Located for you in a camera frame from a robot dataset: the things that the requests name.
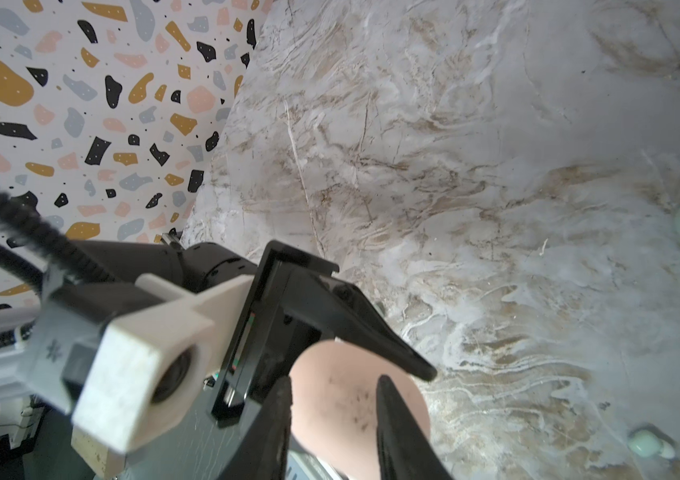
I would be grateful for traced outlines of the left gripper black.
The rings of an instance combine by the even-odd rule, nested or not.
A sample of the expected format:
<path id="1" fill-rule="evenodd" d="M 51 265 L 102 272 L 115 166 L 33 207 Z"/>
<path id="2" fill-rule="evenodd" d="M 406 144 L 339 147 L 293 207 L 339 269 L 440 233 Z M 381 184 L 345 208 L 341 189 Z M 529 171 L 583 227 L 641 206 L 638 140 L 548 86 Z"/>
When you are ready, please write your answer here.
<path id="1" fill-rule="evenodd" d="M 311 253 L 276 240 L 267 244 L 213 387 L 210 415 L 218 427 L 231 427 L 259 409 L 299 349 L 321 337 L 317 330 L 421 380 L 437 377 L 437 369 L 392 330 L 358 287 L 321 275 L 338 271 L 336 263 Z M 281 306 L 290 275 L 291 317 Z"/>

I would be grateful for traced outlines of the mint earbud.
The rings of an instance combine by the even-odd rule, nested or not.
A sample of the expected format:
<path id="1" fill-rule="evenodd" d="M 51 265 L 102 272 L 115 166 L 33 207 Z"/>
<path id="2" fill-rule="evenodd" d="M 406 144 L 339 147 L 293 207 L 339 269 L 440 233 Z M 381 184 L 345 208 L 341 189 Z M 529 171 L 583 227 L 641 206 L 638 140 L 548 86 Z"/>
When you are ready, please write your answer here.
<path id="1" fill-rule="evenodd" d="M 628 438 L 628 448 L 641 458 L 659 457 L 665 460 L 676 458 L 673 444 L 649 429 L 635 430 Z"/>

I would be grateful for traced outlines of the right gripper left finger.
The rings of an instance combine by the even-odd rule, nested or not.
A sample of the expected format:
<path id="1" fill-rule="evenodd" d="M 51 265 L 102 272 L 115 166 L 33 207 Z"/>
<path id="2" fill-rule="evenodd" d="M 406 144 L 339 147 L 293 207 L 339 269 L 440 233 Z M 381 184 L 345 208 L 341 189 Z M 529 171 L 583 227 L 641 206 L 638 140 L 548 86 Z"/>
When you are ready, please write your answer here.
<path id="1" fill-rule="evenodd" d="M 282 377 L 266 397 L 218 480 L 281 480 L 286 477 L 292 400 L 291 379 Z"/>

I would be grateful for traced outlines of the pink white earbud case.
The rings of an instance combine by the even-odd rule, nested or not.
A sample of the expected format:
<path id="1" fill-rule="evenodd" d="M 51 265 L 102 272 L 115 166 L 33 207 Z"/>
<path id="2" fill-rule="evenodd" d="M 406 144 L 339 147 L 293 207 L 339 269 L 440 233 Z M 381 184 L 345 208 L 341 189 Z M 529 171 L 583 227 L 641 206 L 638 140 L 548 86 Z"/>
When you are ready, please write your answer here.
<path id="1" fill-rule="evenodd" d="M 351 479 L 379 479 L 377 383 L 390 377 L 425 436 L 431 420 L 408 373 L 379 355 L 338 340 L 320 341 L 291 367 L 291 432 L 307 452 Z"/>

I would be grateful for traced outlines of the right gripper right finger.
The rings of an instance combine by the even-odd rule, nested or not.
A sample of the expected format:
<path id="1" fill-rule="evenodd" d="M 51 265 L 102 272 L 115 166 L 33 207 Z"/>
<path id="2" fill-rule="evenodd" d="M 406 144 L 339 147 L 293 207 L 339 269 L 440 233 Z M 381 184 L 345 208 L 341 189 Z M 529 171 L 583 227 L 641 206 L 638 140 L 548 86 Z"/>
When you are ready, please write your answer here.
<path id="1" fill-rule="evenodd" d="M 377 452 L 383 480 L 452 480 L 394 381 L 379 378 L 376 389 Z"/>

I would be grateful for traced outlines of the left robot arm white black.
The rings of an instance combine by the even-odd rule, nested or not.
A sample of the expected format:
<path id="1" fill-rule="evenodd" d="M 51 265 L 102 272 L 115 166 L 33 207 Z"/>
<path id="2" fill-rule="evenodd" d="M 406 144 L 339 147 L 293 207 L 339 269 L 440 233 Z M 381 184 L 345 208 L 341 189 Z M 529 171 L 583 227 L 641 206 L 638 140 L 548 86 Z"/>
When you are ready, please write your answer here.
<path id="1" fill-rule="evenodd" d="M 210 415 L 221 428 L 260 407 L 276 381 L 320 340 L 340 339 L 405 372 L 432 381 L 436 368 L 399 337 L 355 285 L 336 278 L 337 264 L 273 240 L 259 263 L 215 243 L 188 249 L 159 244 L 86 242 L 86 252 L 121 280 L 153 274 L 193 294 L 247 280 L 243 298 L 222 324 L 231 328 L 211 363 Z"/>

